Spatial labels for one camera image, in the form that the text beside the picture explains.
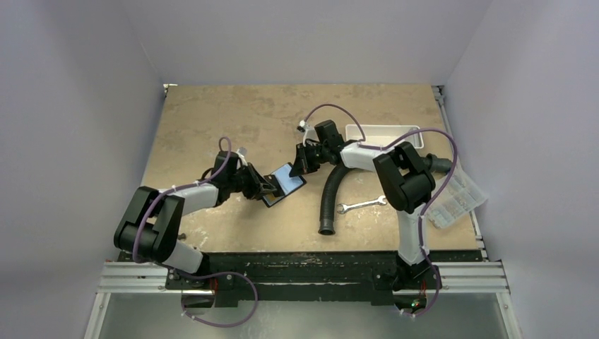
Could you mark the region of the black leather card holder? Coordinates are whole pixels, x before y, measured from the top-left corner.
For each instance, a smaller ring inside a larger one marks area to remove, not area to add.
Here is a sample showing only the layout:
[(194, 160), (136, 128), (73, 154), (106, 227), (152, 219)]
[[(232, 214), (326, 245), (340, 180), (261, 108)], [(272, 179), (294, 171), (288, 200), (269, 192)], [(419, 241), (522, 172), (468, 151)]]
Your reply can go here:
[(262, 201), (267, 208), (273, 207), (275, 204), (281, 202), (284, 198), (293, 194), (307, 184), (306, 179), (301, 175), (291, 177), (291, 169), (292, 163), (287, 162), (271, 173), (271, 176), (277, 180), (279, 191), (276, 195), (270, 194), (262, 198)]

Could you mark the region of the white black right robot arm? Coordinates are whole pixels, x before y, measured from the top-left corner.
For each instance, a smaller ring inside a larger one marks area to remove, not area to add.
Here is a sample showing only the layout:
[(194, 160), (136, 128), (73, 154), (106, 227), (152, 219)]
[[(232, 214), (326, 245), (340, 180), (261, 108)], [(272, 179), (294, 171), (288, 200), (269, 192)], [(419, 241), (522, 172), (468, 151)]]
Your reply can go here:
[(316, 138), (304, 138), (295, 146), (290, 176), (316, 172), (324, 163), (334, 166), (323, 188), (319, 234), (335, 233), (336, 196), (340, 183), (352, 170), (377, 175), (384, 198), (397, 212), (400, 244), (396, 277), (401, 285), (414, 287), (432, 264), (425, 246), (423, 216), (436, 187), (432, 173), (436, 157), (422, 157), (414, 146), (399, 140), (391, 145), (367, 145), (364, 139), (345, 140), (332, 120), (314, 127)]

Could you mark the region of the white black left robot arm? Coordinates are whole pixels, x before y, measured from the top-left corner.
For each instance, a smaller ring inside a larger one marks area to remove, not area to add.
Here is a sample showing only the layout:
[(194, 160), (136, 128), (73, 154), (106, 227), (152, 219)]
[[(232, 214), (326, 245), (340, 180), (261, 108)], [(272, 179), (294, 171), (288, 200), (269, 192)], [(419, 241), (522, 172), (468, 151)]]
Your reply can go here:
[(277, 198), (283, 189), (274, 174), (263, 176), (238, 153), (220, 151), (208, 178), (162, 191), (138, 187), (116, 228), (114, 245), (137, 263), (182, 270), (184, 281), (201, 289), (210, 282), (210, 269), (202, 264), (203, 252), (179, 240), (181, 221), (190, 213), (222, 205), (233, 193), (261, 200)]

